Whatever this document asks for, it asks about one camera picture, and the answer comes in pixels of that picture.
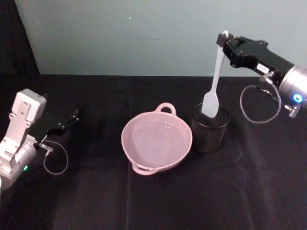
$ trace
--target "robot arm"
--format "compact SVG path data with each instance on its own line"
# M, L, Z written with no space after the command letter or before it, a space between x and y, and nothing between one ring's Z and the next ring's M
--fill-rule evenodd
M76 110L68 121L51 122L42 116L46 102L44 97L29 89L16 94L9 115L10 124L0 142L0 191L9 188L17 180L36 156L39 147L47 152L53 151L42 143L48 134L62 134L79 120Z
M283 104L290 117L295 117L301 107L307 108L307 68L271 52L263 40L234 37L232 34L227 38L219 34L216 43L223 47L232 67L248 68L262 75L261 81L273 83L281 96L292 102L293 105Z

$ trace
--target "spatula head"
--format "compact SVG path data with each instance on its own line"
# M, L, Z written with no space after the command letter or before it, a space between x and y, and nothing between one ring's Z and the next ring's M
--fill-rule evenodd
M210 118L214 118L219 110L219 99L216 92L208 92L203 97L201 112Z

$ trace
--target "bowl handle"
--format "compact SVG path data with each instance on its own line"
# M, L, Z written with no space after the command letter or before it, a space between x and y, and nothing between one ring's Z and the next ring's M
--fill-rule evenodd
M175 107L171 103L168 103L168 102L160 104L155 110L161 111L163 108L169 108L171 110L171 114L176 115Z
M153 175L158 172L156 168L144 167L137 163L132 163L132 168L136 173L143 175L143 176Z

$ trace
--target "black tablecloth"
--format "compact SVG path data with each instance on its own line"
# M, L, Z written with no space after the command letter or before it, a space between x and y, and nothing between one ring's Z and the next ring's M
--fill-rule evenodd
M218 96L231 114L223 144L214 154L191 150L177 167L136 174L120 142L125 124L170 102L188 124L211 78L42 76L2 77L0 134L17 91L48 93L45 111L66 116L84 111L62 137L70 164L47 174L43 152L9 190L3 191L1 229L292 229L307 228L307 115L254 125L242 116L239 96L258 78L221 78ZM248 111L262 119L276 104L250 92Z

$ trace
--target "label on robot arm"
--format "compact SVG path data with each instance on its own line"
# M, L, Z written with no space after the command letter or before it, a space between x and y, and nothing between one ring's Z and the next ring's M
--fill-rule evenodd
M264 65L262 65L260 63L257 65L257 69L259 71L261 71L262 73L264 73L264 74L267 74L270 71L270 69L268 67L266 67L266 66L264 66Z

